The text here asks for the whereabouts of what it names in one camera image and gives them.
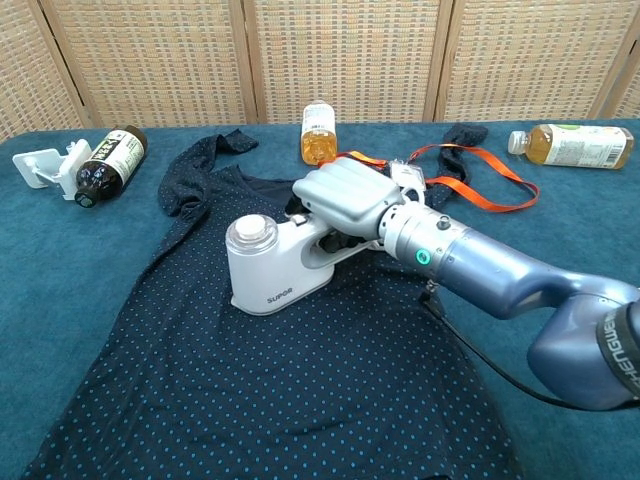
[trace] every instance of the plastic bottle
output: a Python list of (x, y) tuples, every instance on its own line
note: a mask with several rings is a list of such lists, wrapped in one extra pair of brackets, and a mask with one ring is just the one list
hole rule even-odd
[(331, 105), (324, 100), (315, 100), (305, 107), (300, 147), (302, 160), (308, 165), (322, 165), (335, 160), (338, 153), (336, 116)]
[(514, 131), (508, 151), (539, 165), (622, 168), (633, 149), (626, 128), (540, 124), (527, 133)]
[(147, 151), (147, 137), (133, 125), (114, 128), (78, 169), (75, 201), (91, 208), (119, 195)]

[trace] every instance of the woven panel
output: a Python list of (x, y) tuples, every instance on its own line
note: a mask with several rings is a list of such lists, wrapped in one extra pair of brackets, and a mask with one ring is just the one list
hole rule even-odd
[(422, 119), (439, 1), (254, 3), (269, 123), (316, 98), (341, 122)]
[(585, 118), (639, 4), (467, 0), (444, 120)]
[(0, 141), (26, 131), (80, 127), (80, 117), (25, 0), (2, 0), (0, 8)]
[(622, 101), (616, 110), (618, 118), (640, 118), (640, 69), (627, 88)]
[(106, 126), (245, 122), (228, 0), (52, 4)]

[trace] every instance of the black cable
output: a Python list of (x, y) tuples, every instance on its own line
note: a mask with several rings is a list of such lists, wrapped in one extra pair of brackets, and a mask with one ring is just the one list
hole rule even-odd
[[(578, 410), (578, 411), (583, 411), (583, 412), (592, 411), (592, 410), (588, 410), (586, 408), (578, 407), (576, 405), (573, 405), (571, 403), (565, 402), (563, 400), (560, 400), (560, 399), (557, 399), (557, 398), (553, 398), (553, 397), (549, 397), (547, 395), (539, 393), (539, 392), (535, 391), (533, 388), (531, 388), (531, 387), (525, 385), (524, 383), (520, 382), (519, 380), (515, 379), (513, 376), (511, 376), (509, 373), (507, 373), (504, 369), (499, 367), (484, 352), (481, 352), (480, 350), (478, 350), (478, 348), (475, 345), (473, 345), (469, 340), (467, 340), (456, 329), (456, 327), (454, 327), (453, 324), (446, 318), (446, 316), (442, 312), (442, 309), (438, 308), (437, 306), (435, 306), (430, 301), (431, 298), (432, 298), (432, 295), (425, 292), (423, 294), (423, 296), (421, 297), (421, 299), (420, 299), (421, 303), (427, 308), (427, 310), (429, 310), (429, 313), (431, 313), (431, 315), (436, 320), (439, 320), (445, 327), (447, 327), (449, 329), (449, 331), (451, 331), (451, 333), (453, 333), (458, 340), (460, 340), (464, 345), (466, 345), (467, 348), (469, 348), (473, 353), (475, 353), (494, 372), (496, 372), (498, 375), (500, 375), (502, 378), (504, 378), (511, 385), (513, 385), (514, 387), (516, 387), (520, 391), (526, 393), (527, 395), (535, 398), (536, 400), (539, 400), (539, 401), (544, 402), (544, 403), (548, 403), (548, 404), (553, 405), (555, 407), (566, 408), (566, 409), (569, 409), (569, 410)], [(611, 411), (618, 411), (618, 410), (629, 410), (629, 409), (638, 408), (638, 407), (640, 407), (640, 401), (638, 401), (638, 400), (635, 400), (635, 401), (634, 400), (630, 400), (630, 401), (625, 402), (625, 403), (623, 403), (623, 404), (621, 404), (621, 405), (619, 405), (619, 406), (617, 406), (615, 408), (612, 408), (610, 410), (605, 410), (605, 411), (611, 412)]]

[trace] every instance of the robotic arm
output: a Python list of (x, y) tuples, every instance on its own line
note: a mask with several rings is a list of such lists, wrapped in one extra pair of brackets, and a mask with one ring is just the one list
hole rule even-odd
[[(330, 281), (335, 263), (379, 243), (496, 318), (555, 308), (527, 359), (564, 401), (608, 410), (640, 396), (636, 287), (531, 258), (410, 201), (393, 180), (348, 158), (312, 171), (293, 191), (310, 214), (280, 225), (250, 215), (227, 231), (232, 304), (238, 308), (257, 315), (284, 308)], [(318, 240), (336, 230), (361, 242), (323, 252)], [(269, 272), (268, 279), (261, 271)], [(265, 285), (271, 290), (263, 292)]]

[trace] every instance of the green indicator light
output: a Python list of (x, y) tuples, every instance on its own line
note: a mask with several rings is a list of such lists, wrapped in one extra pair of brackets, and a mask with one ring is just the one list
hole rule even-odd
[(431, 261), (431, 255), (424, 248), (416, 252), (416, 260), (420, 265), (428, 265)]

